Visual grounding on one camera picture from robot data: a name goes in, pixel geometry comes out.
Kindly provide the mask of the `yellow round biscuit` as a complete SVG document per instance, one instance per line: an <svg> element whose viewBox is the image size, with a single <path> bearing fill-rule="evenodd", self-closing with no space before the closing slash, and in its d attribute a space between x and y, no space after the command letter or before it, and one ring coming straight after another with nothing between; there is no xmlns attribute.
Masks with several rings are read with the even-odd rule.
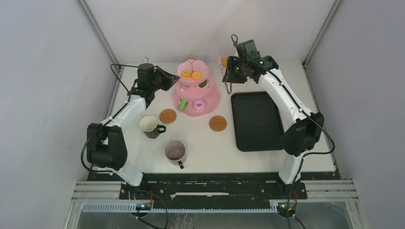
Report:
<svg viewBox="0 0 405 229"><path fill-rule="evenodd" d="M227 62L228 62L228 60L227 60L226 57L221 57L221 58L220 58L220 62L221 62L221 66L222 66L222 67L224 67L224 68L227 67Z"/></svg>
<svg viewBox="0 0 405 229"><path fill-rule="evenodd" d="M184 79L190 78L191 75L192 75L192 72L190 72L190 71L183 71L183 72L181 73L181 77L184 78Z"/></svg>

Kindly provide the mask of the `green striped cake slice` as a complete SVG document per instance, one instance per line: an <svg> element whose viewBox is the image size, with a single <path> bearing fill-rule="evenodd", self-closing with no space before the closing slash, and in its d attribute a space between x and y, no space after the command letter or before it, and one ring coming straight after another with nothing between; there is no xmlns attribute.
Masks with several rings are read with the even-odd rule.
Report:
<svg viewBox="0 0 405 229"><path fill-rule="evenodd" d="M179 104L178 104L178 110L184 111L188 104L189 104L189 102L187 100L180 98Z"/></svg>

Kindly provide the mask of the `pink three-tier cake stand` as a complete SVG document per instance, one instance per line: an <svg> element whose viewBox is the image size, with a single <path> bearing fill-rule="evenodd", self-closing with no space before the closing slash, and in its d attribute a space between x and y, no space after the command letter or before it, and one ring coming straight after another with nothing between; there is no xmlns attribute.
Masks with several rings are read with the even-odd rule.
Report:
<svg viewBox="0 0 405 229"><path fill-rule="evenodd" d="M181 77L183 71L199 71L202 74L202 79L195 81L191 77L184 79ZM177 67L176 75L180 77L180 80L174 86L174 92L172 94L172 100L175 108L178 110L178 104L180 98L183 98L189 102L184 111L180 111L190 117L198 117L201 115L208 114L212 112L219 104L221 99L221 94L217 88L214 78L210 73L208 65L206 65L201 60L187 59L185 62L181 63ZM210 81L210 86L208 88L199 88L198 84L208 79ZM179 83L194 85L192 89L189 89L187 93L182 93L179 90ZM206 102L206 107L202 111L196 111L192 107L193 101L204 100Z"/></svg>

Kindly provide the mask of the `pink frosted sprinkle donut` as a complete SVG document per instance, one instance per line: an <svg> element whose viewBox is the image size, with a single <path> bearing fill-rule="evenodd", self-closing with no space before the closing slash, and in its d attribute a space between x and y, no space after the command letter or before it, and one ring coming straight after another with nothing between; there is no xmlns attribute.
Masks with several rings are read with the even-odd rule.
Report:
<svg viewBox="0 0 405 229"><path fill-rule="evenodd" d="M204 100L196 100L196 101L193 101L192 107L193 107L193 109L196 110L196 111L202 111L202 110L204 110L205 107L206 107L206 102L205 102Z"/></svg>

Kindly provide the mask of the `black mug with white inside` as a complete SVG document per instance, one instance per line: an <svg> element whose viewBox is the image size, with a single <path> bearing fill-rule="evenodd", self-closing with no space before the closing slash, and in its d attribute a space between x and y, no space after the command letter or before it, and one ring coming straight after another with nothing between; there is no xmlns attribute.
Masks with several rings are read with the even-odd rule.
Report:
<svg viewBox="0 0 405 229"><path fill-rule="evenodd" d="M156 139L160 134L166 132L166 126L159 125L158 120L153 116L142 118L139 127L142 132L151 139Z"/></svg>

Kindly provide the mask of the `black serving tray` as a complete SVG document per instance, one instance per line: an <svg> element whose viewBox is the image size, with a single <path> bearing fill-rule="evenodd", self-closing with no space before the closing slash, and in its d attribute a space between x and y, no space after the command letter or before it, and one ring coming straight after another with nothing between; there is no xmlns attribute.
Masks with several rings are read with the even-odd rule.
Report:
<svg viewBox="0 0 405 229"><path fill-rule="evenodd" d="M267 92L231 96L236 147L242 152L282 150L284 133L278 107Z"/></svg>

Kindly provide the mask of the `purple mug with black handle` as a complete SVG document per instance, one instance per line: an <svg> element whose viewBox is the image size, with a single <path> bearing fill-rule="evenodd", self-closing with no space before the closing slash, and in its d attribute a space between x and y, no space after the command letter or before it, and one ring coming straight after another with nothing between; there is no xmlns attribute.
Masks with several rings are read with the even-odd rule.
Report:
<svg viewBox="0 0 405 229"><path fill-rule="evenodd" d="M186 160L186 148L183 143L173 141L165 147L165 157L180 169L184 169L184 162Z"/></svg>

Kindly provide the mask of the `pink cupcake toy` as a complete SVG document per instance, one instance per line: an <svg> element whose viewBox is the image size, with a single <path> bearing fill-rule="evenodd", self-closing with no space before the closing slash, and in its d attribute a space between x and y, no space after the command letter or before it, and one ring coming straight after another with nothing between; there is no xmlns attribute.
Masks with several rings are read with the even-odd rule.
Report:
<svg viewBox="0 0 405 229"><path fill-rule="evenodd" d="M189 85L189 84L184 84L184 83L179 83L179 90L182 93L187 93L189 89L192 89L194 85Z"/></svg>

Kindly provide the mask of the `pink-tipped metal tongs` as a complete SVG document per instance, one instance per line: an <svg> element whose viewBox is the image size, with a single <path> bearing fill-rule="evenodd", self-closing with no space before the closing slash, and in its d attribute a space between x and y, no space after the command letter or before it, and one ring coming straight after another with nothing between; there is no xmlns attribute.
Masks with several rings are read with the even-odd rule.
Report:
<svg viewBox="0 0 405 229"><path fill-rule="evenodd" d="M225 82L225 89L227 94L231 94L232 93L232 83L231 82Z"/></svg>

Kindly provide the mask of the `chocolate round cookie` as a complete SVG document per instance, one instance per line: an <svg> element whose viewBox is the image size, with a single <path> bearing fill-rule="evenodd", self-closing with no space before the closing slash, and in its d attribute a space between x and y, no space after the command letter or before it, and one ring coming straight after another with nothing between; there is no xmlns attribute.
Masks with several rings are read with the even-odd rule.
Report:
<svg viewBox="0 0 405 229"><path fill-rule="evenodd" d="M200 84L198 84L199 88L208 88L210 86L210 81L208 79L204 80Z"/></svg>

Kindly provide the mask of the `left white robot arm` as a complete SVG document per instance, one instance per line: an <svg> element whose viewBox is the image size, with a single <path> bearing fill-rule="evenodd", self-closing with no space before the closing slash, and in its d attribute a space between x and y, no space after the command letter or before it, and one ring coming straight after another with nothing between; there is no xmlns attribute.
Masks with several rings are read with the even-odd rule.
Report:
<svg viewBox="0 0 405 229"><path fill-rule="evenodd" d="M87 140L82 148L81 163L92 171L86 163L98 167L99 172L118 175L128 185L131 193L138 199L149 194L149 186L142 182L143 172L128 160L128 150L124 133L134 120L145 111L159 90L168 91L180 77L171 74L157 65L142 63L136 66L137 78L131 88L127 88L128 98L112 116L100 123L87 127Z"/></svg>

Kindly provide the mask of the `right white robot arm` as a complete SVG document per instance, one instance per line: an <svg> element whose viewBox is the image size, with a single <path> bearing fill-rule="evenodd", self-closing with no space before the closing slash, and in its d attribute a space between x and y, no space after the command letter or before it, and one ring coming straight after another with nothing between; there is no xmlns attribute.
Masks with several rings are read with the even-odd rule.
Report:
<svg viewBox="0 0 405 229"><path fill-rule="evenodd" d="M289 198L295 192L293 183L300 177L304 156L320 139L324 117L304 105L285 80L277 62L269 55L262 57L254 40L238 42L235 34L231 35L231 40L237 53L227 58L222 79L227 93L232 91L232 84L253 79L267 92L286 121L287 130L281 136L281 144L287 155L278 173L282 182L276 185L276 192L281 198Z"/></svg>

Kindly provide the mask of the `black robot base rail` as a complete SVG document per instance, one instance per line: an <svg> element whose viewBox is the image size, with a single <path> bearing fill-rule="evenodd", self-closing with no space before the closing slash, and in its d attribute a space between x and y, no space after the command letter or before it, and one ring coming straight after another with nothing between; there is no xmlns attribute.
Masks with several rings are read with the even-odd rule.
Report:
<svg viewBox="0 0 405 229"><path fill-rule="evenodd" d="M276 172L265 173L147 173L139 187L124 183L120 200L146 200L167 209L261 209L270 201L289 200L295 205L308 198L297 179L285 185Z"/></svg>

